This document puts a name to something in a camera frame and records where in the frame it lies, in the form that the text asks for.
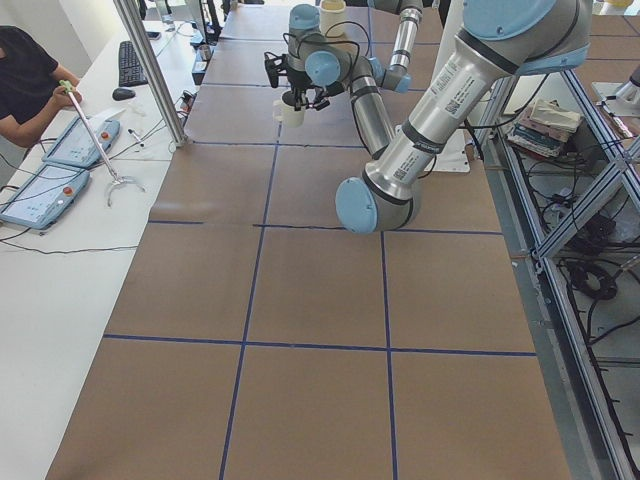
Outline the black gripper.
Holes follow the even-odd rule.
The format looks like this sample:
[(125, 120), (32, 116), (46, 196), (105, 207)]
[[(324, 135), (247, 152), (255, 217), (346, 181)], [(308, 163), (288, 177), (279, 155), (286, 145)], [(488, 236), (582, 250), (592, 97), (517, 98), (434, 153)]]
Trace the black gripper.
[(313, 101), (313, 109), (316, 111), (320, 111), (330, 105), (331, 97), (340, 95), (345, 91), (344, 86), (341, 82), (333, 82), (328, 86), (318, 86), (314, 87), (315, 89), (315, 99)]
[(299, 110), (299, 98), (301, 109), (306, 111), (310, 108), (311, 103), (307, 97), (307, 91), (313, 90), (316, 85), (310, 79), (305, 71), (289, 69), (287, 71), (287, 80), (289, 82), (289, 90), (284, 96), (290, 98), (290, 106), (295, 110)]

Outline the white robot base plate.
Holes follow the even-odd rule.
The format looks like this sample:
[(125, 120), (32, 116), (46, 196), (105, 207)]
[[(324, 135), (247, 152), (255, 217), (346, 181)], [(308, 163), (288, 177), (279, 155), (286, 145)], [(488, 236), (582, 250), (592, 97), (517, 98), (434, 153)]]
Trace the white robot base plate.
[(447, 141), (444, 150), (437, 154), (424, 169), (424, 172), (442, 172), (466, 174), (471, 170), (466, 153), (467, 140), (464, 126), (460, 125)]

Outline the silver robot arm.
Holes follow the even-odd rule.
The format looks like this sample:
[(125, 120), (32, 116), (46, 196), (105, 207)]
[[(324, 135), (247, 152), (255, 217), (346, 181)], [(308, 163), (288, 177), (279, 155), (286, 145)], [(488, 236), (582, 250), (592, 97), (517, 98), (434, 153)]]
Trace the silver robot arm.
[(398, 129), (371, 66), (357, 68), (350, 100), (372, 159), (336, 191), (341, 224), (359, 234), (408, 224), (419, 210), (418, 178), (496, 80), (584, 62), (592, 8), (590, 1), (463, 2), (451, 56)]
[(321, 110), (330, 104), (332, 97), (346, 93), (360, 141), (371, 157), (377, 159), (394, 136), (380, 91), (405, 92), (410, 86), (408, 67), (423, 3), (372, 1), (370, 6), (399, 16), (387, 67), (375, 57), (362, 55), (358, 45), (348, 50), (346, 39), (331, 34), (333, 25), (321, 29), (321, 9), (299, 4), (289, 13), (285, 36), (288, 49), (272, 68), (270, 82), (276, 87), (281, 75), (289, 82), (289, 89), (274, 103), (274, 119), (290, 128), (302, 125), (306, 111)]

